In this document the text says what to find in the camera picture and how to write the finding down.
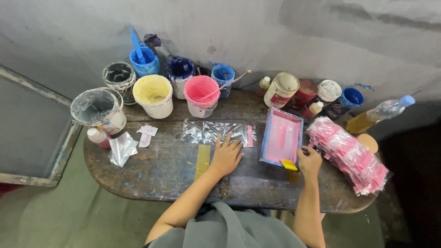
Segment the small plastic bottle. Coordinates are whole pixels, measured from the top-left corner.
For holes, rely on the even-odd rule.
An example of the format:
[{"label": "small plastic bottle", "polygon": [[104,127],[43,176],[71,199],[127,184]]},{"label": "small plastic bottle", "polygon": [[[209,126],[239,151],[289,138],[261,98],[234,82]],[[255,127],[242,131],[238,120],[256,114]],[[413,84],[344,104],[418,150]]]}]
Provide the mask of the small plastic bottle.
[{"label": "small plastic bottle", "polygon": [[314,116],[320,113],[322,109],[323,109],[323,102],[321,101],[315,102],[311,104],[311,106],[309,106],[309,108],[307,108],[305,112],[303,112],[302,116],[307,120],[311,120]]},{"label": "small plastic bottle", "polygon": [[378,122],[400,115],[404,109],[415,103],[411,96],[404,96],[400,100],[388,100],[380,103],[376,108],[357,115],[346,124],[346,130],[352,134],[361,133]]},{"label": "small plastic bottle", "polygon": [[269,81],[270,80],[271,79],[269,77],[264,77],[260,80],[259,88],[256,90],[256,96],[262,98],[265,95],[266,91],[269,88]]},{"label": "small plastic bottle", "polygon": [[89,128],[89,130],[87,130],[87,136],[93,143],[96,143],[102,148],[110,147],[109,140],[112,139],[112,137],[99,128]]}]

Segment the hand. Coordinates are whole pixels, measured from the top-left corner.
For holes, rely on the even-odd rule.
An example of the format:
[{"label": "hand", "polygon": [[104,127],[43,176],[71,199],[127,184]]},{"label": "hand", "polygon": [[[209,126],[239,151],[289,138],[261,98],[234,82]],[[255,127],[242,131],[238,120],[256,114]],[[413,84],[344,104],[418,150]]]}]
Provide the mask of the hand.
[{"label": "hand", "polygon": [[221,147],[221,135],[216,140],[216,150],[209,169],[218,173],[221,177],[230,174],[236,169],[244,153],[238,155],[243,144],[240,140],[235,140],[230,144],[232,133],[229,133]]},{"label": "hand", "polygon": [[302,146],[297,149],[297,156],[299,157],[299,168],[305,180],[317,179],[323,161],[321,155],[311,147]]}]

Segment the person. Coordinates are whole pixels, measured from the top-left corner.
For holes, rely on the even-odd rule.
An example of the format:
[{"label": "person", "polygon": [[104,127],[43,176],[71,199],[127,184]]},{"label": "person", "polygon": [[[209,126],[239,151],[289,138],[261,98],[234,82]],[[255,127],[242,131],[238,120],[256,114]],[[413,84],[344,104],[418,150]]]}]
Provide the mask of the person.
[{"label": "person", "polygon": [[223,202],[214,203],[209,212],[197,215],[216,183],[230,174],[244,155],[239,153],[243,144],[238,140],[230,144],[230,139],[231,133],[221,146],[218,136],[209,168],[159,217],[144,248],[325,248],[318,191],[322,159],[311,147],[297,150],[304,187],[293,231],[276,218],[253,210],[234,211]]}]

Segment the gray shirt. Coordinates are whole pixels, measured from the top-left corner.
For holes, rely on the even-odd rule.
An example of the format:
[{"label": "gray shirt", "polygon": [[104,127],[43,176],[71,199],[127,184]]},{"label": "gray shirt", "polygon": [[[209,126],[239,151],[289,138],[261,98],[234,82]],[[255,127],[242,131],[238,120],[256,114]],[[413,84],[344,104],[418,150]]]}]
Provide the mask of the gray shirt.
[{"label": "gray shirt", "polygon": [[227,204],[191,219],[187,227],[173,228],[150,243],[149,248],[306,248],[280,220],[252,210],[233,211]]}]

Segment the green floor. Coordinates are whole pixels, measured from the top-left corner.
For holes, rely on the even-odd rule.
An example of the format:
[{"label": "green floor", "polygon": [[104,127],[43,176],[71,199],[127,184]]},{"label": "green floor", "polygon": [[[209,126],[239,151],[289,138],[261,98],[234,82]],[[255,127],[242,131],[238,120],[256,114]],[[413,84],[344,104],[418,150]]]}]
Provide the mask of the green floor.
[{"label": "green floor", "polygon": [[[101,188],[84,163],[84,131],[57,187],[27,186],[0,200],[0,247],[142,247],[169,204],[127,200]],[[357,214],[327,214],[323,230],[328,248],[384,247],[374,204]]]}]

